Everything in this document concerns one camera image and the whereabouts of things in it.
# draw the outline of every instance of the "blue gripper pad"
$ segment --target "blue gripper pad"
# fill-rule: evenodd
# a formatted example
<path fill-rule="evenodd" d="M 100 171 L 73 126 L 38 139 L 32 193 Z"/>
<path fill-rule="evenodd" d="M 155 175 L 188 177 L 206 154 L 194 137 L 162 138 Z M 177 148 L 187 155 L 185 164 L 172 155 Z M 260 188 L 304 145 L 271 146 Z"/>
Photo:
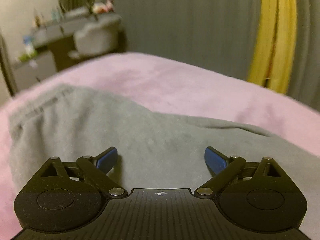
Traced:
<path fill-rule="evenodd" d="M 205 149 L 204 161 L 216 175 L 229 165 L 229 158 L 212 147 L 207 147 Z"/>
<path fill-rule="evenodd" d="M 116 148 L 114 148 L 97 160 L 96 167 L 103 171 L 104 174 L 107 174 L 116 164 L 117 159 L 118 151 Z"/>

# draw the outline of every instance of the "vanity table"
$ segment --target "vanity table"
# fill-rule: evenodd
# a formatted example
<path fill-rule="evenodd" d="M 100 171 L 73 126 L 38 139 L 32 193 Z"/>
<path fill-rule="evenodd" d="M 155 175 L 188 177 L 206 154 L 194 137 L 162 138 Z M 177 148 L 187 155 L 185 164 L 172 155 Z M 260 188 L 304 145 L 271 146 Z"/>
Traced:
<path fill-rule="evenodd" d="M 31 31 L 33 46 L 39 52 L 51 51 L 57 71 L 69 68 L 78 62 L 71 59 L 68 52 L 75 50 L 73 34 L 84 28 L 87 23 L 103 20 L 114 13 L 87 14 L 65 18 Z"/>

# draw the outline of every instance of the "green object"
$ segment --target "green object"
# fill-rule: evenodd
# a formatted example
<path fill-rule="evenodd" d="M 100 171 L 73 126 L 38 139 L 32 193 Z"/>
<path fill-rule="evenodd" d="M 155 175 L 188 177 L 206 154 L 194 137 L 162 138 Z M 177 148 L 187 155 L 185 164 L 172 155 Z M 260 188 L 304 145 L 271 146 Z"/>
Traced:
<path fill-rule="evenodd" d="M 21 62 L 26 62 L 26 61 L 28 61 L 28 60 L 31 60 L 31 59 L 33 59 L 34 57 L 36 57 L 38 55 L 38 52 L 33 52 L 30 56 L 28 55 L 28 54 L 26 54 L 26 53 L 24 53 L 24 54 L 22 54 L 20 57 L 19 57 L 19 60 L 21 61 Z"/>

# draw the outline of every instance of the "curtain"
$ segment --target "curtain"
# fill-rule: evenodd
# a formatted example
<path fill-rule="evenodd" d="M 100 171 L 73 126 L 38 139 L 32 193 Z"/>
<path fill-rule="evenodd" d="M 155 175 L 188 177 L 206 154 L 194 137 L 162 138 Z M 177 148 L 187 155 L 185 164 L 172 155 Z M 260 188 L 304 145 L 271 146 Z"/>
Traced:
<path fill-rule="evenodd" d="M 296 0 L 261 0 L 259 31 L 249 82 L 286 93 L 295 50 L 296 27 Z"/>
<path fill-rule="evenodd" d="M 261 0 L 114 1 L 129 51 L 247 80 Z"/>
<path fill-rule="evenodd" d="M 298 35 L 287 95 L 320 111 L 320 0 L 298 1 Z"/>

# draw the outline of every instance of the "metal pin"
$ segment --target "metal pin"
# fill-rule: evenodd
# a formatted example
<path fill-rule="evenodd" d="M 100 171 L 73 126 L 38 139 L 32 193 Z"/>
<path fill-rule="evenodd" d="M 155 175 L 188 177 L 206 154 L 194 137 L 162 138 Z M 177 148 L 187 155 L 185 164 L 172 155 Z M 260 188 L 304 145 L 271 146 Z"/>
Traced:
<path fill-rule="evenodd" d="M 124 193 L 123 188 L 114 187 L 111 190 L 109 190 L 109 194 L 113 196 L 120 196 Z"/>
<path fill-rule="evenodd" d="M 207 187 L 201 187 L 197 190 L 197 192 L 202 196 L 209 196 L 213 193 L 212 189 Z"/>

